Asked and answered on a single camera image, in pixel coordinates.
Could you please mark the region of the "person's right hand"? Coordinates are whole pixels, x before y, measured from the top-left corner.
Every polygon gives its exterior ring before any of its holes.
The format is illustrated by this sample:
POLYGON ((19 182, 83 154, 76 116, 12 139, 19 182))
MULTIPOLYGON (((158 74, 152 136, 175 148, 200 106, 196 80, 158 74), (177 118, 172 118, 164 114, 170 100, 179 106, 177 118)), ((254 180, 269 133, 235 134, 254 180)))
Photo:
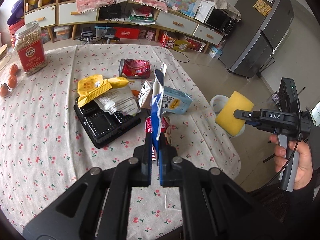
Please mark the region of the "person's right hand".
MULTIPOLYGON (((277 136, 275 134, 270 135, 269 141, 274 143, 274 163, 275 171, 279 172, 280 169, 285 165, 287 159, 285 158, 285 148, 278 145, 277 136)), ((296 147, 296 152, 299 153, 299 163, 297 167, 297 173, 295 177, 294 190, 300 190, 310 182, 313 174, 312 157, 308 144, 301 141, 296 147)))

